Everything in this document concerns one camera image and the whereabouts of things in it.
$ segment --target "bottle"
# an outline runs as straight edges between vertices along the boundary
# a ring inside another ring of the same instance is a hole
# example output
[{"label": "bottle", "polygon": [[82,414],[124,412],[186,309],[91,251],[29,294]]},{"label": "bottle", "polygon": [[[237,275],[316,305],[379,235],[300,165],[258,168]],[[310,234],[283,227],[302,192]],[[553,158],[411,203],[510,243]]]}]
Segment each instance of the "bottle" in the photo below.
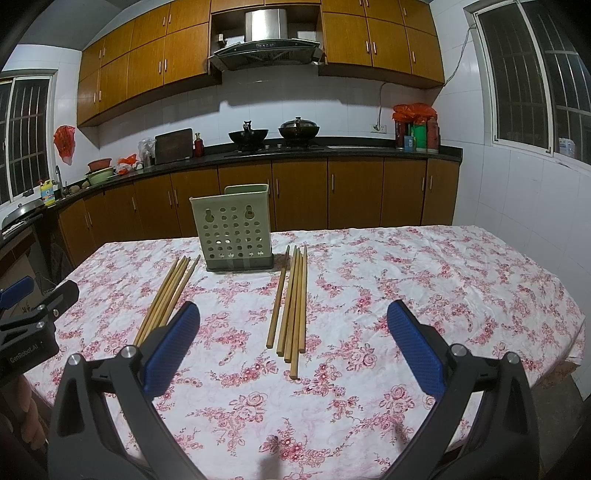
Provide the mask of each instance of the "bottle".
[{"label": "bottle", "polygon": [[201,140],[201,134],[195,134],[195,157],[202,157],[203,156],[203,140]]}]

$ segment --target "bowl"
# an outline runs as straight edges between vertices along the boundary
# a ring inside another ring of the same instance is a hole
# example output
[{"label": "bowl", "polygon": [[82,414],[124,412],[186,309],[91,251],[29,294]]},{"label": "bowl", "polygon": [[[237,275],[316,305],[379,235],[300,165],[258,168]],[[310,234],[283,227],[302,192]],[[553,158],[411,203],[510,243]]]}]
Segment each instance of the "bowl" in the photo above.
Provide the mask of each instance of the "bowl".
[{"label": "bowl", "polygon": [[103,170],[110,166],[112,158],[101,158],[100,160],[91,161],[88,164],[90,171]]}]

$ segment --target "ceiling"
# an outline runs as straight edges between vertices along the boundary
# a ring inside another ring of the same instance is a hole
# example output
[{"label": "ceiling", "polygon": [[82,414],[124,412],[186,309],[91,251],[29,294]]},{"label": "ceiling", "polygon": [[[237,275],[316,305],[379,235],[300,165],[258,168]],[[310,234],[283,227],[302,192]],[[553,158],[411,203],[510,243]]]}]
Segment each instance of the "ceiling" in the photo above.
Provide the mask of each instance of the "ceiling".
[{"label": "ceiling", "polygon": [[19,43],[83,50],[123,9],[139,0],[54,0]]}]

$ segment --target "wooden cabinet door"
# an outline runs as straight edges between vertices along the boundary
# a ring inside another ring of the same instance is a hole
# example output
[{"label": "wooden cabinet door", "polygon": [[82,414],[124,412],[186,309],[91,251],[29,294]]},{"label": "wooden cabinet door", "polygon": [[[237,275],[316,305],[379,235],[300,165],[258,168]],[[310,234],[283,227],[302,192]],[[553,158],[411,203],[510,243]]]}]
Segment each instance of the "wooden cabinet door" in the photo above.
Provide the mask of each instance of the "wooden cabinet door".
[{"label": "wooden cabinet door", "polygon": [[164,83],[164,37],[129,54],[127,98],[161,87]]},{"label": "wooden cabinet door", "polygon": [[368,18],[404,25],[398,0],[365,0],[365,15]]},{"label": "wooden cabinet door", "polygon": [[169,13],[170,4],[165,4],[137,17],[131,37],[131,49],[165,36]]},{"label": "wooden cabinet door", "polygon": [[166,35],[165,84],[207,73],[208,32],[209,24],[203,23]]},{"label": "wooden cabinet door", "polygon": [[170,175],[135,181],[134,188],[145,238],[179,238],[181,230],[173,203]]},{"label": "wooden cabinet door", "polygon": [[414,28],[406,30],[413,75],[443,83],[443,63],[437,37]]},{"label": "wooden cabinet door", "polygon": [[134,33],[135,20],[124,23],[120,27],[107,33],[103,46],[101,65],[107,65],[110,61],[126,54],[131,49],[131,37]]},{"label": "wooden cabinet door", "polygon": [[99,71],[91,73],[78,84],[76,101],[78,124],[99,113]]},{"label": "wooden cabinet door", "polygon": [[115,241],[111,224],[111,213],[107,208],[103,192],[85,198],[84,206],[86,208],[92,238],[95,239],[96,249],[99,249],[104,244]]},{"label": "wooden cabinet door", "polygon": [[111,214],[111,229],[116,242],[145,239],[133,183],[107,190],[105,203]]},{"label": "wooden cabinet door", "polygon": [[379,227],[384,159],[329,160],[329,229]]},{"label": "wooden cabinet door", "polygon": [[271,231],[276,232],[275,202],[273,173],[271,162],[248,163],[235,167],[218,167],[217,175],[220,184],[220,194],[231,185],[249,185],[252,183],[266,183],[269,185],[269,222]]},{"label": "wooden cabinet door", "polygon": [[385,159],[381,226],[421,224],[426,172],[426,160]]},{"label": "wooden cabinet door", "polygon": [[328,227],[327,160],[273,163],[278,232]]},{"label": "wooden cabinet door", "polygon": [[262,5],[263,0],[212,0],[212,13]]},{"label": "wooden cabinet door", "polygon": [[70,260],[77,267],[96,250],[90,223],[86,217],[84,200],[80,199],[64,208],[59,218],[61,234],[70,253]]},{"label": "wooden cabinet door", "polygon": [[100,69],[99,112],[127,100],[127,71],[129,53]]},{"label": "wooden cabinet door", "polygon": [[431,7],[420,0],[399,0],[404,25],[417,30],[437,35]]},{"label": "wooden cabinet door", "polygon": [[429,158],[421,225],[451,225],[456,209],[460,164]]},{"label": "wooden cabinet door", "polygon": [[365,16],[365,0],[322,0],[322,11]]},{"label": "wooden cabinet door", "polygon": [[209,22],[210,0],[175,0],[170,4],[166,34]]},{"label": "wooden cabinet door", "polygon": [[368,18],[374,67],[411,73],[406,29],[396,23]]},{"label": "wooden cabinet door", "polygon": [[82,51],[82,59],[80,60],[80,74],[78,80],[83,80],[88,75],[96,72],[100,68],[100,60],[103,56],[103,45],[105,39],[95,41],[90,47]]},{"label": "wooden cabinet door", "polygon": [[200,168],[199,170],[171,173],[170,180],[173,185],[174,203],[177,207],[181,236],[197,236],[193,208],[189,198],[220,195],[217,168]]},{"label": "wooden cabinet door", "polygon": [[327,62],[371,67],[366,18],[333,13],[325,13],[323,18]]}]

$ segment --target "floral tablecloth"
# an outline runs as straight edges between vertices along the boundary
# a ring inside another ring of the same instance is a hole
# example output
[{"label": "floral tablecloth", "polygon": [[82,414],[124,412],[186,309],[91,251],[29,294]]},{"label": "floral tablecloth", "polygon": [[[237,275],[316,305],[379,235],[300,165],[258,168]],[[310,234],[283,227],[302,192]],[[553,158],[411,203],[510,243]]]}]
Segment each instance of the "floral tablecloth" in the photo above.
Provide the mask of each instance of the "floral tablecloth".
[{"label": "floral tablecloth", "polygon": [[[179,301],[198,305],[202,325],[154,405],[211,480],[378,477],[434,403],[388,333],[396,299],[475,355],[518,352],[532,385],[582,360],[584,315],[558,278],[481,228],[286,232],[272,234],[272,244],[273,271],[215,274],[201,260]],[[307,353],[296,381],[265,348],[288,244],[309,252]],[[69,277],[80,300],[57,323],[60,353],[27,375],[37,391],[55,398],[71,353],[104,358],[133,342],[174,257],[199,253],[197,238],[101,247]],[[473,395],[456,441],[478,402]]]}]

